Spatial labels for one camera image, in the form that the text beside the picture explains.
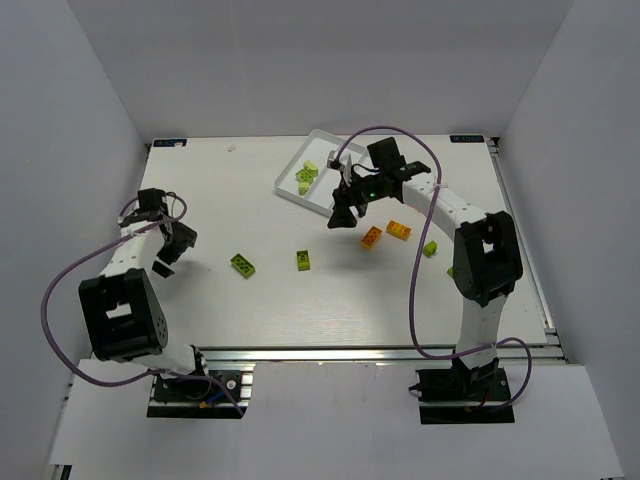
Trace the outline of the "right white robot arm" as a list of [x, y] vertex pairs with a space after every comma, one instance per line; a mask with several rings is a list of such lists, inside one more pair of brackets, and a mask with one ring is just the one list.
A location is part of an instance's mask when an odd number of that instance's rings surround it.
[[450, 368], [419, 371], [411, 390], [426, 402], [485, 401], [502, 372], [497, 356], [502, 312], [523, 275], [514, 220], [505, 211], [488, 213], [449, 192], [439, 166], [406, 161], [392, 137], [367, 151], [371, 164], [364, 174], [340, 150], [329, 153], [327, 166], [341, 180], [332, 193], [328, 226], [353, 228], [370, 203], [393, 198], [448, 236], [453, 281], [463, 298], [460, 336], [447, 357]]

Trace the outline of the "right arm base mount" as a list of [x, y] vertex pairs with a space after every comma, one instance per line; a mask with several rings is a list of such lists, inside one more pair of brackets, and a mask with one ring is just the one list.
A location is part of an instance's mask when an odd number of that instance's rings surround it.
[[453, 369], [416, 371], [408, 392], [418, 400], [422, 425], [513, 424], [511, 391], [503, 368], [491, 378], [466, 386]]

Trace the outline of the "pale green lego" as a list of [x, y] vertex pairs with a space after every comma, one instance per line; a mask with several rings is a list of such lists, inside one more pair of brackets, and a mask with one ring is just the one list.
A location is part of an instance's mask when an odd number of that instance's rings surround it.
[[298, 193], [300, 195], [305, 195], [310, 189], [310, 184], [307, 182], [300, 182], [298, 184]]

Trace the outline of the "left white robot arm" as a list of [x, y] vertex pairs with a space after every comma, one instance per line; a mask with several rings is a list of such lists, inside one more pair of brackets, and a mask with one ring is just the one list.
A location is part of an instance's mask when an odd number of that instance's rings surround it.
[[95, 356], [182, 375], [208, 372], [197, 347], [169, 331], [150, 276], [174, 274], [170, 265], [195, 246], [197, 232], [170, 216], [169, 193], [140, 190], [136, 207], [120, 217], [121, 243], [108, 265], [81, 282], [78, 293]]

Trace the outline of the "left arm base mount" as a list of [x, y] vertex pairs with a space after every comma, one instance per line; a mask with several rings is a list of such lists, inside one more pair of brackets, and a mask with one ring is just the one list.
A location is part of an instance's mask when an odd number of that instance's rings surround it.
[[213, 362], [209, 364], [209, 375], [225, 387], [238, 407], [229, 401], [216, 383], [156, 377], [146, 416], [156, 419], [239, 420], [251, 398], [253, 367], [242, 363]]

